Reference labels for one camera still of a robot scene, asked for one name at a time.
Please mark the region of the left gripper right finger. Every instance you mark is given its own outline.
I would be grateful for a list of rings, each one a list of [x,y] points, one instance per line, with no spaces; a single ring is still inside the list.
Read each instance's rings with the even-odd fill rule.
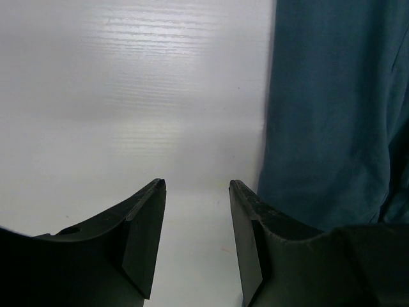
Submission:
[[[229,184],[244,306],[351,306],[351,266],[342,239]]]

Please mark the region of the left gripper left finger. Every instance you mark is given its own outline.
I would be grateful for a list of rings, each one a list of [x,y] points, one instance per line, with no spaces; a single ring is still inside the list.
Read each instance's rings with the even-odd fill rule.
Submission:
[[[166,204],[156,178],[121,203],[39,235],[35,306],[143,306],[150,298]]]

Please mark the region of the blue-grey t shirt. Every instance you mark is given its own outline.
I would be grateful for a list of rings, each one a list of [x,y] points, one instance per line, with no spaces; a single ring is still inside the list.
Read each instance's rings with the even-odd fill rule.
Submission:
[[[258,195],[309,226],[408,222],[408,2],[278,1]]]

